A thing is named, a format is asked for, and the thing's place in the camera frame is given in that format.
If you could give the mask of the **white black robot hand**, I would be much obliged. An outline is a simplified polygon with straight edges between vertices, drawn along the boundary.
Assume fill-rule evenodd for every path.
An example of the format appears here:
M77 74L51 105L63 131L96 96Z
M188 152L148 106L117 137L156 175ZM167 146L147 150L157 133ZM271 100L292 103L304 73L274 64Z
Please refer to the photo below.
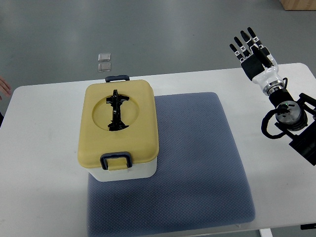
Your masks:
M240 62L246 76L251 82L260 86L262 92L270 96L279 89L285 89L287 80L278 74L279 67L259 37L251 27L247 32L241 31L242 39L234 37L235 44L230 44L230 49Z

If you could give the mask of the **person hand at edge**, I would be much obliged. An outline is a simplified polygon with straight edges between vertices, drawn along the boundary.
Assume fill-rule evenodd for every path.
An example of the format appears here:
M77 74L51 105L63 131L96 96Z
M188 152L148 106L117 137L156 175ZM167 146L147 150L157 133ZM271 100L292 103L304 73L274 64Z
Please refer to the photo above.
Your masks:
M0 93L5 97L10 97L12 95L10 84L2 76L0 76Z

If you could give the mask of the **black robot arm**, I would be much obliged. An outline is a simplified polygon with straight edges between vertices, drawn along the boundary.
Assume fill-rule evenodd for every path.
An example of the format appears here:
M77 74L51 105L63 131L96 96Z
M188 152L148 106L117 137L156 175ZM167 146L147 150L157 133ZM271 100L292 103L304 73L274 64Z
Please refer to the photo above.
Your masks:
M316 100L301 93L295 101L287 89L282 88L269 94L269 100L275 107L262 120L261 131L270 139L279 139L287 135L292 139L289 146L305 158L310 164L316 164L316 122L308 125L307 113L316 116ZM275 126L281 131L276 135L268 132L268 123L276 117Z

